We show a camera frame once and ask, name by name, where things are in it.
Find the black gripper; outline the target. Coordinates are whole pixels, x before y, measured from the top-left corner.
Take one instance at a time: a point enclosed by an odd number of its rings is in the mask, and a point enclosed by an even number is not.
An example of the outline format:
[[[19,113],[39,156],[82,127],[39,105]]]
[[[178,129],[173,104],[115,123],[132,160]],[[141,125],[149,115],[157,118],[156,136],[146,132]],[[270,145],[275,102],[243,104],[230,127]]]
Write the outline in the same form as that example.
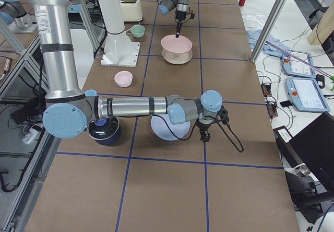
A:
[[[210,126],[213,124],[214,119],[201,119],[201,120],[197,120],[195,122],[196,126],[199,128],[199,133],[201,136],[201,141],[202,142],[209,142],[210,141],[210,133],[208,131],[208,129],[210,128]]]
[[[180,11],[180,10],[175,11],[175,22],[177,23],[176,34],[175,34],[176,38],[179,38],[179,36],[180,36],[181,23],[184,22],[185,19],[186,19],[186,12],[185,11]]]

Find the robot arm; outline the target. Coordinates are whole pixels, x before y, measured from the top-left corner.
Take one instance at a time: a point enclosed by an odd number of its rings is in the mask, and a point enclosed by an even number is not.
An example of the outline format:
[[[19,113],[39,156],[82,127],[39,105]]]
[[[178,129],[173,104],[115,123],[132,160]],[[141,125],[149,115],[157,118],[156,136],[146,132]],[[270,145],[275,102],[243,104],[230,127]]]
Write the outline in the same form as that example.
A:
[[[156,0],[159,5],[159,10],[163,15],[168,14],[175,9],[174,19],[176,22],[175,37],[179,38],[182,25],[190,19],[195,18],[195,14],[190,9],[189,0]]]
[[[104,117],[144,117],[167,114],[172,124],[194,121],[201,140],[210,138],[208,128],[223,110],[222,96],[204,92],[199,99],[180,96],[104,98],[87,96],[79,87],[71,41],[68,11],[77,0],[27,0],[37,19],[40,50],[49,90],[45,97],[43,125],[53,136],[72,138],[89,123]]]

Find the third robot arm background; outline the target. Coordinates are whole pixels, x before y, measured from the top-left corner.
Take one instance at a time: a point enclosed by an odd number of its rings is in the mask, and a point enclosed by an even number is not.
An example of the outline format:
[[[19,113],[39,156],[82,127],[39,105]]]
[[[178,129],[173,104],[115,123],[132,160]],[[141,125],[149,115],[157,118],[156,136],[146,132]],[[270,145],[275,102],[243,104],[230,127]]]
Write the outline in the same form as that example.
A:
[[[1,20],[13,33],[33,33],[35,16],[29,15],[20,0],[1,0]]]

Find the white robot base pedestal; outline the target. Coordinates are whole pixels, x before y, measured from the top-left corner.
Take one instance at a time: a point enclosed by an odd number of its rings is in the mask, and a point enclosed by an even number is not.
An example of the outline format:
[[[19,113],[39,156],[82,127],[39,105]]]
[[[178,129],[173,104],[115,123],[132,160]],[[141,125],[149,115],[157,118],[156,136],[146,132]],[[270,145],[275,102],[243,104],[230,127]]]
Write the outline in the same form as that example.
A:
[[[98,0],[107,31],[104,66],[135,67],[140,50],[139,42],[132,42],[125,32],[120,0]]]

